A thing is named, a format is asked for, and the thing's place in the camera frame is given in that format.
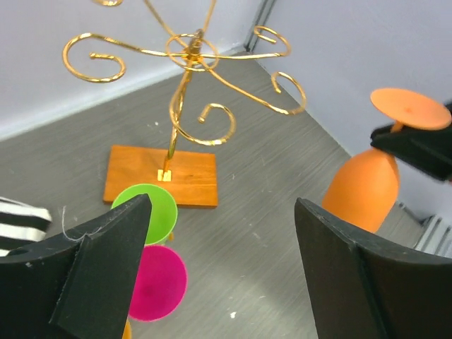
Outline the orange plastic wine glass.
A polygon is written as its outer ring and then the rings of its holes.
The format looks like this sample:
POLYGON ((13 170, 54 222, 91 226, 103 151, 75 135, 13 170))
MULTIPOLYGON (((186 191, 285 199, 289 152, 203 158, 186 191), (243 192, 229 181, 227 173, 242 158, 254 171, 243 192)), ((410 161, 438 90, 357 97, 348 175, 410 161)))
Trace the orange plastic wine glass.
MULTIPOLYGON (((392 118, 389 133, 404 126, 438 131, 451 124, 446 107, 419 93, 402 88, 379 88, 370 95, 373 106, 392 118)), ((398 197, 400 172, 396 157, 370 148, 351 157, 335 174, 321 207, 330 214, 375 233, 398 197)))

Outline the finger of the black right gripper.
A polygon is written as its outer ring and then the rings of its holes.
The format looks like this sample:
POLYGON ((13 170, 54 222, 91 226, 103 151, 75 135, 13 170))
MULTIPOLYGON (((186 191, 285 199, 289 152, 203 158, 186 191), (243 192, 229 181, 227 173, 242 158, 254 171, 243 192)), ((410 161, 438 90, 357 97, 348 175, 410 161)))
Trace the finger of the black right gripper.
POLYGON ((451 181, 451 127, 428 131, 404 126, 390 135, 391 124, 374 129, 370 146, 440 181, 451 181))

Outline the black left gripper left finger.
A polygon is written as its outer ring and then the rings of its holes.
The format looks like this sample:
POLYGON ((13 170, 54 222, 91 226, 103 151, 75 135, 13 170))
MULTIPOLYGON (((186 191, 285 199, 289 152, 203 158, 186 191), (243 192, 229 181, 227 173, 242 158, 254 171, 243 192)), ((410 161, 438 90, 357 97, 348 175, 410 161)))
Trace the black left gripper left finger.
POLYGON ((121 338, 152 204, 141 194, 1 258, 2 338, 121 338))

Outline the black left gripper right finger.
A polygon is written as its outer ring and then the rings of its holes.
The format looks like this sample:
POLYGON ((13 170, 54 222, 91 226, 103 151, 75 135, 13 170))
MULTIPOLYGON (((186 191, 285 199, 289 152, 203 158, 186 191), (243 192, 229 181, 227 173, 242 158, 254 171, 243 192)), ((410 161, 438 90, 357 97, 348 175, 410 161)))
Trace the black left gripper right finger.
POLYGON ((450 338, 451 260, 298 198, 295 228, 320 338, 450 338))

